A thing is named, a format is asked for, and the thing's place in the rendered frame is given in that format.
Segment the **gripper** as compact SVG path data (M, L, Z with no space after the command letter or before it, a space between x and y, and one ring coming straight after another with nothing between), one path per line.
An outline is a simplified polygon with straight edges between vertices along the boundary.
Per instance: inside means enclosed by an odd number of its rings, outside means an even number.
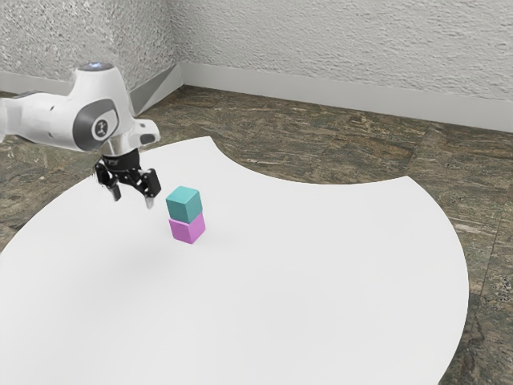
M94 170L97 181L109 190L114 201L121 198L118 181L133 183L133 187L143 195L147 209L153 208L155 198L161 192L156 170L141 169L137 148L121 156L102 155Z

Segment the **pink block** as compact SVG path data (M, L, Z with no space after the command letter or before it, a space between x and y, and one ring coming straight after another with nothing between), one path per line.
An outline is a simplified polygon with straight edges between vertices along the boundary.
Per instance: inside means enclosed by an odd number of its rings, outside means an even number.
M169 219L168 222L172 236L176 240L188 244L193 244L206 229L202 212L200 212L190 223L178 221L172 218Z

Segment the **teal block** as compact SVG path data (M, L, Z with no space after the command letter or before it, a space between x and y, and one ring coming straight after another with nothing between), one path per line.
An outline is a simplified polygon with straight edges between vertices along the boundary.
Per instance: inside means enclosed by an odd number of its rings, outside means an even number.
M169 217L174 221L190 224L203 211L200 192L197 189L179 186L165 201Z

